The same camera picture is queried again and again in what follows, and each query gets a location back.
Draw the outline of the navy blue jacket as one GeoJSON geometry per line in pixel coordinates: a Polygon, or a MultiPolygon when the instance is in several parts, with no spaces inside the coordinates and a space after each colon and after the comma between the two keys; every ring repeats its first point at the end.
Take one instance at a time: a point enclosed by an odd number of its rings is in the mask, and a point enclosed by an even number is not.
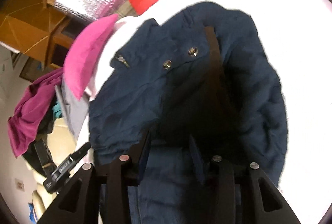
{"type": "Polygon", "coordinates": [[[111,60],[89,108],[96,165],[151,132],[142,183],[128,189],[133,223],[197,223],[214,156],[257,162],[278,184],[288,127],[280,79],[252,18],[204,2],[145,21],[111,60]]]}

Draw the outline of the cream mattress edge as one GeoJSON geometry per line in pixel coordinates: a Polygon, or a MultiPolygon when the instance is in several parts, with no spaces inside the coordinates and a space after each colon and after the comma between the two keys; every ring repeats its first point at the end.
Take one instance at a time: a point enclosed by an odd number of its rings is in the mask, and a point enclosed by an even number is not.
{"type": "MultiPolygon", "coordinates": [[[[53,131],[50,134],[42,135],[42,139],[46,142],[52,160],[56,165],[59,165],[70,153],[74,152],[77,144],[77,140],[70,133],[63,118],[56,119],[53,131]]],[[[25,163],[27,168],[33,173],[36,181],[36,189],[32,192],[32,204],[34,206],[35,219],[38,221],[57,194],[48,193],[43,186],[46,178],[33,169],[30,164],[25,163]]]]}

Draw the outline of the purple crumpled garment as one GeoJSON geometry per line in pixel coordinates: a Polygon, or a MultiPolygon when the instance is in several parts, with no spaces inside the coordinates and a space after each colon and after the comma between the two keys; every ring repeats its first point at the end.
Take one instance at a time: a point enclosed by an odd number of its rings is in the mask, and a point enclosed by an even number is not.
{"type": "Polygon", "coordinates": [[[62,83],[63,69],[49,72],[30,84],[8,119],[8,136],[15,157],[24,154],[36,139],[38,127],[55,96],[55,86],[62,83]]]}

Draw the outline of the teal garment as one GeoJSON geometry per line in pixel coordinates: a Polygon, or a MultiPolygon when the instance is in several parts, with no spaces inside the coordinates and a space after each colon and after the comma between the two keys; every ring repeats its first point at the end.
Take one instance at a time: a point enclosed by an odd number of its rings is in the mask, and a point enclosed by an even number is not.
{"type": "Polygon", "coordinates": [[[52,107],[52,113],[54,120],[62,118],[62,109],[58,100],[56,101],[55,105],[52,107]]]}

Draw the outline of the grey folded garment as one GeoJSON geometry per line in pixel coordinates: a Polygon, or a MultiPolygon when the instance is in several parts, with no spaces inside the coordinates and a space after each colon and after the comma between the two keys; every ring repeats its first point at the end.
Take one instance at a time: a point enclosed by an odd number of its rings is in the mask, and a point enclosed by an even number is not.
{"type": "Polygon", "coordinates": [[[62,116],[69,128],[70,133],[76,140],[82,129],[83,122],[88,113],[89,97],[86,93],[77,100],[71,90],[68,88],[65,80],[61,85],[55,85],[55,93],[59,101],[62,116]]]}

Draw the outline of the magenta pillow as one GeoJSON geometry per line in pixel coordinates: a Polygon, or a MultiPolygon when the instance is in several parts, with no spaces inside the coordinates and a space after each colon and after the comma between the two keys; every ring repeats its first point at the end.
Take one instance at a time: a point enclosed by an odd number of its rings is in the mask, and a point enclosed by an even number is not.
{"type": "Polygon", "coordinates": [[[90,82],[95,65],[114,31],[117,14],[90,23],[71,45],[64,64],[63,77],[73,96],[80,100],[90,82]]]}

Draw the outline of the white textured bed sheet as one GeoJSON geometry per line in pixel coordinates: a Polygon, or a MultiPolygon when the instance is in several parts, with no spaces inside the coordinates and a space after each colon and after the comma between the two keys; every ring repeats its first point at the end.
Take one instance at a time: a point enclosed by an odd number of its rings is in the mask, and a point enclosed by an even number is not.
{"type": "Polygon", "coordinates": [[[110,60],[145,20],[163,23],[211,1],[251,16],[282,87],[288,151],[278,185],[301,223],[318,223],[331,205],[331,2],[328,0],[159,0],[143,15],[122,18],[96,66],[89,90],[112,74],[110,60]]]}

